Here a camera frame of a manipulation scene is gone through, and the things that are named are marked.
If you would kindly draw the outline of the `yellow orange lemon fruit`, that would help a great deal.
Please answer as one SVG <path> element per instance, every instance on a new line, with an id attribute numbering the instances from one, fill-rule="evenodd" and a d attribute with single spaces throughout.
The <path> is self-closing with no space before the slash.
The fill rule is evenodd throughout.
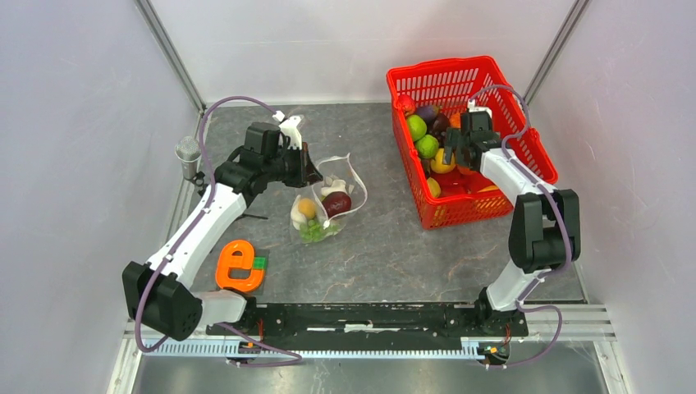
<path id="1" fill-rule="evenodd" d="M 302 198 L 298 201 L 297 210 L 304 215 L 307 220 L 312 220 L 317 215 L 316 203 L 309 198 Z"/>

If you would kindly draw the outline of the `clear dotted zip top bag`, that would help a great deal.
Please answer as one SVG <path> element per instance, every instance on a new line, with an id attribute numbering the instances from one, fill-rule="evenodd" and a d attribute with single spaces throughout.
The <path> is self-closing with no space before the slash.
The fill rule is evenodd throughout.
<path id="1" fill-rule="evenodd" d="M 316 168 L 323 179 L 302 189 L 290 210 L 291 230 L 304 244 L 337 235 L 369 196 L 349 154 L 323 158 Z"/>

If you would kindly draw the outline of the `white mushroom toy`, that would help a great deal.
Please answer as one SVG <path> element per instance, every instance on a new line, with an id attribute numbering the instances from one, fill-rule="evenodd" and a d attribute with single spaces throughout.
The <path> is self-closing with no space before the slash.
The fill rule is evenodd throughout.
<path id="1" fill-rule="evenodd" d="M 347 194 L 346 182 L 338 178 L 328 178 L 325 185 L 320 188 L 320 195 L 322 198 L 325 198 L 334 192 Z"/>

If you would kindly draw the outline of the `dark red plum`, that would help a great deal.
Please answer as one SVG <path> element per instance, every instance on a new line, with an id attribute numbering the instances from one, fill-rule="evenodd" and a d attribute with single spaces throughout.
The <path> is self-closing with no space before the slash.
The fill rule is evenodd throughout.
<path id="1" fill-rule="evenodd" d="M 334 192 L 322 200 L 322 206 L 328 218 L 349 212 L 352 208 L 352 199 L 346 193 Z"/>

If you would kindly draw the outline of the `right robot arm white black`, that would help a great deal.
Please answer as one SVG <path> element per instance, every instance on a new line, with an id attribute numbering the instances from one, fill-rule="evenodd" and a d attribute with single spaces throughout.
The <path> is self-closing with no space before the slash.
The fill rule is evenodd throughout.
<path id="1" fill-rule="evenodd" d="M 443 162 L 490 180 L 513 205 L 508 237 L 510 260 L 476 301 L 474 325 L 485 335 L 506 326 L 507 316 L 521 310 L 532 290 L 556 270 L 579 257 L 579 197 L 545 182 L 506 147 L 493 130 L 492 115 L 472 108 L 460 115 L 460 127 L 446 133 Z"/>

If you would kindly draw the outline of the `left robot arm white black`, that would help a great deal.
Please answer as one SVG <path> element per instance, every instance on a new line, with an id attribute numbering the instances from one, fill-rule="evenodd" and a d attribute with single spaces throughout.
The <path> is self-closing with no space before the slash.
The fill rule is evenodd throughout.
<path id="1" fill-rule="evenodd" d="M 194 293 L 195 275 L 225 230 L 272 182 L 301 189 L 323 177 L 300 133 L 301 117 L 279 125 L 254 122 L 242 146 L 214 171 L 195 210 L 146 263 L 130 262 L 121 278 L 129 316 L 137 325 L 183 341 L 196 328 L 227 323 L 238 334 L 252 332 L 257 311 L 237 291 Z"/>

